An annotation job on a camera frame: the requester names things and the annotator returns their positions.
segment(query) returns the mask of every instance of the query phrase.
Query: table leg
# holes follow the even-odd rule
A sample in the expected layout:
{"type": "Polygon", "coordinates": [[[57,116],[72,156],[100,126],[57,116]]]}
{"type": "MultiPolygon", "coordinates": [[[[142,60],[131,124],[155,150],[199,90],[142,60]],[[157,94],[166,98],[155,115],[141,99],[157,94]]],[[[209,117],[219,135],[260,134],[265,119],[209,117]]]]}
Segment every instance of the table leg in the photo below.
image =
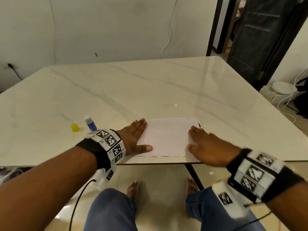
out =
{"type": "Polygon", "coordinates": [[[188,172],[190,173],[192,179],[195,181],[196,185],[198,186],[199,190],[204,190],[204,187],[197,175],[197,173],[195,172],[195,169],[193,168],[192,164],[185,164],[185,167],[187,168],[188,172]]]}

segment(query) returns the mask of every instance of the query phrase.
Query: marble table top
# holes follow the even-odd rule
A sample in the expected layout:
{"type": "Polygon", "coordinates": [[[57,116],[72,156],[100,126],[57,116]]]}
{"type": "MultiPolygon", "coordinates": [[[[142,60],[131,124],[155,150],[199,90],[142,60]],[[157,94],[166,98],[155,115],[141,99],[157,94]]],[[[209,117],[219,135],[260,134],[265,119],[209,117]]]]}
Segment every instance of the marble table top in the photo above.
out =
{"type": "MultiPolygon", "coordinates": [[[[197,117],[208,132],[282,160],[308,160],[308,138],[219,57],[49,66],[0,95],[0,166],[37,165],[96,126],[197,117]],[[77,123],[83,131],[72,132],[77,123]]],[[[120,164],[195,163],[126,157],[120,164]]]]}

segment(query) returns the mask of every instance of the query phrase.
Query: paper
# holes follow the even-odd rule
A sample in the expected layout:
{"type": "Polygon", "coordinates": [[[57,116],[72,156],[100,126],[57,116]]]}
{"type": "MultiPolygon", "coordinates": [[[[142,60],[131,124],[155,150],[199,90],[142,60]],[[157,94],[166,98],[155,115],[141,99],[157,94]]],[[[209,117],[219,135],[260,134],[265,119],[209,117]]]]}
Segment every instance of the paper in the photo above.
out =
{"type": "Polygon", "coordinates": [[[153,150],[138,156],[192,156],[186,150],[187,144],[193,143],[188,130],[201,127],[197,118],[151,119],[147,123],[137,144],[152,145],[153,150]]]}

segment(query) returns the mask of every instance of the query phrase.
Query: door panel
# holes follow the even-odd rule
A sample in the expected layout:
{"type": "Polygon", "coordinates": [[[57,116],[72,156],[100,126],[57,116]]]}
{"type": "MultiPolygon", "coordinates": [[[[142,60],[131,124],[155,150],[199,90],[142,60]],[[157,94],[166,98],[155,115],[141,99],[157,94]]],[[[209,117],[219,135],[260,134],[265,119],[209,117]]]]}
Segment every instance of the door panel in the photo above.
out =
{"type": "Polygon", "coordinates": [[[298,0],[247,0],[227,63],[255,81],[272,53],[298,0]]]}

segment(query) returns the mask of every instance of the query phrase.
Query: blue glue stick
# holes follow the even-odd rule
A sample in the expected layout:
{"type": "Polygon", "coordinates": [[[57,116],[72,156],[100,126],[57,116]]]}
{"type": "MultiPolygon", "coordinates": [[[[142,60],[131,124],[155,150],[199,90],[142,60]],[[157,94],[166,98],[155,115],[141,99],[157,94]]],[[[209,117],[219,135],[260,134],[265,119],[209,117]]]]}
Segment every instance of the blue glue stick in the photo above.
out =
{"type": "Polygon", "coordinates": [[[97,128],[96,128],[96,126],[94,124],[94,121],[92,120],[92,118],[90,116],[85,116],[84,120],[86,121],[86,124],[88,125],[88,127],[89,127],[89,129],[91,131],[96,131],[97,130],[97,128]]]}

